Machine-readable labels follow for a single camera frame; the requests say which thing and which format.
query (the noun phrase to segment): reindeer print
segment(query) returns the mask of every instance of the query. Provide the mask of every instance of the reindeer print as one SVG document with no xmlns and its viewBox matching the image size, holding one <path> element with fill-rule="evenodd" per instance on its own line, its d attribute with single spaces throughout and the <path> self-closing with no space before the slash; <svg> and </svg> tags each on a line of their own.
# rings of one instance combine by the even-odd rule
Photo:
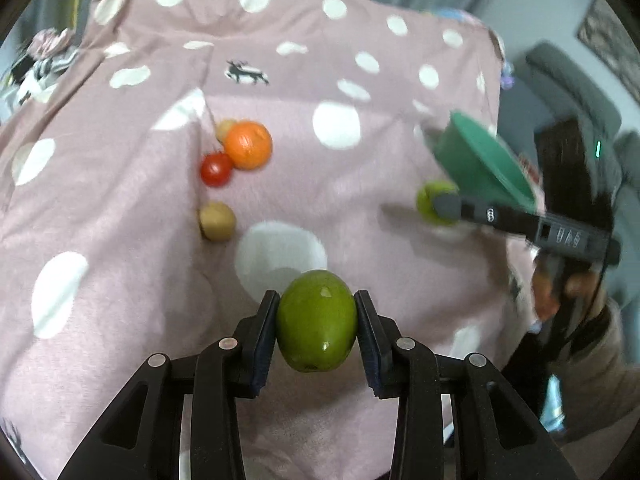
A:
<svg viewBox="0 0 640 480">
<path fill-rule="evenodd" d="M 246 61 L 227 61 L 229 67 L 226 69 L 225 76 L 234 80 L 236 83 L 258 84 L 262 81 L 265 85 L 269 84 L 269 78 L 259 68 L 249 66 Z"/>
</svg>

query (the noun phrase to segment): green mango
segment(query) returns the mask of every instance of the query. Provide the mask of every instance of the green mango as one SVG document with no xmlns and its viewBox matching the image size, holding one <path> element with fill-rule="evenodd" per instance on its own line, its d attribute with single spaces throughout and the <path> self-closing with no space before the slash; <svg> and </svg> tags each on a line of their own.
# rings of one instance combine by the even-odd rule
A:
<svg viewBox="0 0 640 480">
<path fill-rule="evenodd" d="M 441 193 L 457 193 L 458 187 L 448 180 L 432 180 L 420 188 L 415 197 L 415 206 L 422 219 L 432 225 L 451 226 L 456 221 L 440 218 L 433 208 L 433 199 Z"/>
<path fill-rule="evenodd" d="M 328 270 L 296 278 L 280 299 L 276 338 L 285 361 L 299 372 L 326 372 L 342 364 L 358 331 L 349 287 Z"/>
</svg>

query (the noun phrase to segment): pink cloth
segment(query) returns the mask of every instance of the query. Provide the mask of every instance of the pink cloth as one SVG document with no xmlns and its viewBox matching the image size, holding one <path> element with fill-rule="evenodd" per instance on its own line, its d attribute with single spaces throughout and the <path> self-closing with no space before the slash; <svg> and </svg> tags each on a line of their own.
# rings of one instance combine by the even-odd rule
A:
<svg viewBox="0 0 640 480">
<path fill-rule="evenodd" d="M 146 357 L 200 352 L 310 268 L 434 351 L 503 365 L 524 244 L 434 228 L 414 204 L 446 177 L 416 126 L 452 110 L 495 125 L 501 66 L 487 29 L 370 0 L 95 0 L 48 103 L 0 130 L 0 416 L 46 479 Z M 273 157 L 206 189 L 222 118 L 265 124 Z M 201 238 L 207 200 L 236 213 L 226 244 Z M 373 397 L 358 354 L 299 374 L 276 350 L 238 405 L 247 460 L 286 479 L 387 471 L 397 403 Z"/>
</svg>

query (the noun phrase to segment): metal screw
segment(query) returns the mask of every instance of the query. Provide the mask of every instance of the metal screw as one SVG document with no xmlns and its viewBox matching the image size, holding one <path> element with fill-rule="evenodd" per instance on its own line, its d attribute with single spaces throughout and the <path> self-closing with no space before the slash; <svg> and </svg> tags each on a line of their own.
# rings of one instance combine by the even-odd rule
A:
<svg viewBox="0 0 640 480">
<path fill-rule="evenodd" d="M 166 357 L 164 357 L 162 354 L 153 354 L 149 358 L 149 361 L 147 361 L 147 363 L 149 364 L 149 366 L 152 366 L 153 368 L 158 368 L 159 366 L 162 366 L 165 361 L 166 361 Z"/>
<path fill-rule="evenodd" d="M 413 350 L 415 348 L 415 341 L 410 337 L 401 337 L 396 341 L 396 346 L 402 350 Z"/>
<path fill-rule="evenodd" d="M 224 339 L 220 340 L 218 346 L 223 350 L 233 350 L 236 346 L 238 346 L 238 340 L 232 337 L 225 337 Z"/>
<path fill-rule="evenodd" d="M 473 366 L 477 366 L 478 368 L 482 368 L 486 364 L 486 357 L 482 354 L 471 354 L 469 356 L 469 362 Z"/>
</svg>

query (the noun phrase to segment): person's hand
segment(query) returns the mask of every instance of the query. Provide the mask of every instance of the person's hand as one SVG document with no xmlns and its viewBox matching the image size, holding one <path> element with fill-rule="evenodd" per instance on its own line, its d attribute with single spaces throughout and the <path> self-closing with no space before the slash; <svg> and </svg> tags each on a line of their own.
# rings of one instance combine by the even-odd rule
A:
<svg viewBox="0 0 640 480">
<path fill-rule="evenodd" d="M 591 306 L 593 295 L 598 286 L 599 276 L 595 272 L 585 272 L 584 274 L 574 274 L 566 282 L 564 293 L 569 298 L 583 298 L 584 308 L 587 315 L 587 311 Z M 537 266 L 533 273 L 533 280 L 531 282 L 531 288 L 533 290 L 533 299 L 535 303 L 536 314 L 540 321 L 546 321 L 555 316 L 556 312 L 560 309 L 560 303 L 558 298 L 555 298 L 552 293 L 552 282 L 548 274 L 542 269 L 541 266 Z M 596 317 L 607 302 L 607 293 L 604 287 L 601 286 L 598 291 L 598 296 L 593 304 L 593 308 L 588 314 L 588 319 Z"/>
</svg>

